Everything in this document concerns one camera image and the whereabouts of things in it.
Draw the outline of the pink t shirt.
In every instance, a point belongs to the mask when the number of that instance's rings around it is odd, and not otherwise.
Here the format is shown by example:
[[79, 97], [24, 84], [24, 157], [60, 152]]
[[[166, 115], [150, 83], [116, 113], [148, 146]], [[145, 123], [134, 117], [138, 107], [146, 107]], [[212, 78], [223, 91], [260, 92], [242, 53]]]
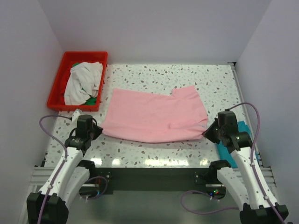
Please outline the pink t shirt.
[[101, 124], [110, 137], [144, 143], [197, 140], [208, 116], [194, 86], [161, 95], [115, 88]]

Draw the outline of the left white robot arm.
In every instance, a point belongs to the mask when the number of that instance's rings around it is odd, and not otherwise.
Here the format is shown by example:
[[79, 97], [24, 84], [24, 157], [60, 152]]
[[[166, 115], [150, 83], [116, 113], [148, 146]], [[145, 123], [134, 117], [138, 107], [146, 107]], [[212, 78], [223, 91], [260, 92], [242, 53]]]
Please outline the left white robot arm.
[[102, 128], [91, 115], [73, 114], [69, 119], [77, 125], [65, 142], [58, 141], [64, 149], [58, 164], [39, 191], [27, 197], [30, 224], [65, 224], [69, 206], [85, 183], [93, 182], [96, 187], [87, 200], [100, 197], [108, 187], [107, 178], [97, 174], [95, 163], [83, 159], [91, 142], [101, 135]]

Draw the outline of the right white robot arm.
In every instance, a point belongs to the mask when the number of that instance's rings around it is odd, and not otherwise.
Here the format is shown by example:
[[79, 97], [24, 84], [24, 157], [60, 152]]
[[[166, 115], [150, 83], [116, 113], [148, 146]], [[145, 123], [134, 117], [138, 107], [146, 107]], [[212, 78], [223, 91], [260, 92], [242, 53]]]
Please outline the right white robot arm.
[[243, 224], [283, 224], [289, 212], [271, 192], [252, 149], [247, 132], [240, 132], [232, 111], [218, 113], [218, 117], [204, 132], [213, 143], [222, 143], [236, 162], [239, 179], [227, 160], [211, 162], [203, 175], [206, 182], [221, 183], [236, 202]]

